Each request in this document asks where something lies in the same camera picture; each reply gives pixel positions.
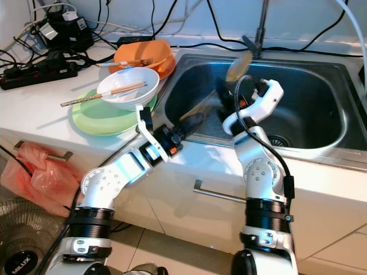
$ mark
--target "kitchen counter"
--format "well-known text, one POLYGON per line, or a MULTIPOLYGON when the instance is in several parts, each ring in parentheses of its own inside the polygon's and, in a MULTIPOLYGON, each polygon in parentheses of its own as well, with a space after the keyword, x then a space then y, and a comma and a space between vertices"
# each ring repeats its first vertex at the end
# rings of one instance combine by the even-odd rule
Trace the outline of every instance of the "kitchen counter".
MULTIPOLYGON (((97 44, 88 51, 92 58, 102 58, 110 50, 97 44)), ((175 50, 179 59, 185 53, 203 52, 198 49, 175 50)), ((205 54, 231 55, 232 52, 219 49, 205 49, 205 54)), ((359 58, 320 56, 316 54, 272 53, 265 52, 264 58, 280 60, 309 60, 344 64, 352 78, 354 86, 361 96, 363 86, 358 78, 361 66, 359 58)), ((106 68, 92 66, 79 72, 75 78, 44 84, 12 89, 0 92, 0 130, 21 134, 24 138, 50 146, 93 152, 108 156, 118 149, 133 135, 128 131, 110 137, 91 136, 78 130, 71 118, 71 108, 62 108, 60 103, 73 100, 81 93, 97 88, 99 82, 109 75, 106 68)), ((367 110, 366 100, 362 101, 367 110)), ((297 195, 325 199, 341 198, 345 203, 362 207, 367 211, 367 174, 300 160, 286 159, 295 176, 297 195), (313 175, 317 180, 310 180, 304 174, 313 175)), ((172 169, 185 168, 193 174, 202 176, 242 176, 240 163, 232 148, 184 142, 184 150, 168 164, 172 169)))

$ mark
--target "orange container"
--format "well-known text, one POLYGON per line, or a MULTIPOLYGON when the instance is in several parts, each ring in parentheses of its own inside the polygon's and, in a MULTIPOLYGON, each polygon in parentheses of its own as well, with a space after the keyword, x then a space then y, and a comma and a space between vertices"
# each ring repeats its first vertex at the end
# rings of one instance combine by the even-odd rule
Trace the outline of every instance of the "orange container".
MULTIPOLYGON (((160 64, 165 62, 172 54, 170 45, 165 40, 153 40, 121 45, 115 55, 114 62, 140 60, 153 58, 153 63, 146 66, 158 71, 160 64)), ((123 66, 111 66, 111 73, 123 69, 123 66)))

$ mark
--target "metal handle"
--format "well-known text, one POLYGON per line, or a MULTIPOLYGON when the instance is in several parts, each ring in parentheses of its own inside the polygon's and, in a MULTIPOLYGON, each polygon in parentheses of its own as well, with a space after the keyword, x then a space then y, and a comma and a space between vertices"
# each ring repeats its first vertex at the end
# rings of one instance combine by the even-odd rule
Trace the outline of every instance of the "metal handle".
POLYGON ((246 200, 243 198, 239 198, 236 196, 230 196, 230 195, 226 195, 226 194, 222 194, 222 193, 218 193, 218 192, 214 192, 214 191, 209 191, 209 190, 205 190, 205 189, 201 189, 201 184, 202 181, 197 179, 195 180, 195 185, 194 185, 194 192, 195 193, 199 193, 199 194, 203 194, 203 195, 208 195, 208 196, 212 196, 215 198, 221 198, 221 199, 226 199, 228 201, 232 201, 232 202, 238 202, 238 203, 246 203, 246 200))
MULTIPOLYGON (((24 141, 19 141, 14 147, 13 147, 13 150, 16 150, 16 151, 19 151, 19 149, 21 148, 21 146, 22 146, 22 144, 24 143, 24 141)), ((56 160, 60 160, 60 161, 62 161, 62 162, 67 162, 70 158, 71 158, 71 156, 73 155, 73 153, 72 152, 70 152, 70 151, 67 151, 66 153, 65 153, 65 155, 63 155, 63 156, 55 156, 55 155, 50 155, 50 154, 48 154, 47 155, 47 158, 49 158, 49 159, 56 159, 56 160)))

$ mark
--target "sink basin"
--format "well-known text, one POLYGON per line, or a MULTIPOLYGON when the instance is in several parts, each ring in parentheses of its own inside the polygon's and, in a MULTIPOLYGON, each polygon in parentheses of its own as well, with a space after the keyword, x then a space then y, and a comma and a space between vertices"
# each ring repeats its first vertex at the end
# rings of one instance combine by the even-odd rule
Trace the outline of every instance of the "sink basin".
MULTIPOLYGON (((175 124, 225 78, 233 57, 185 54, 161 90, 157 112, 175 124)), ((259 124, 271 143, 291 158, 367 171, 366 114, 346 68, 302 61, 254 61, 248 74, 280 82, 284 96, 259 124)), ((211 99, 203 124, 190 140, 231 146, 221 126, 218 98, 211 99)))

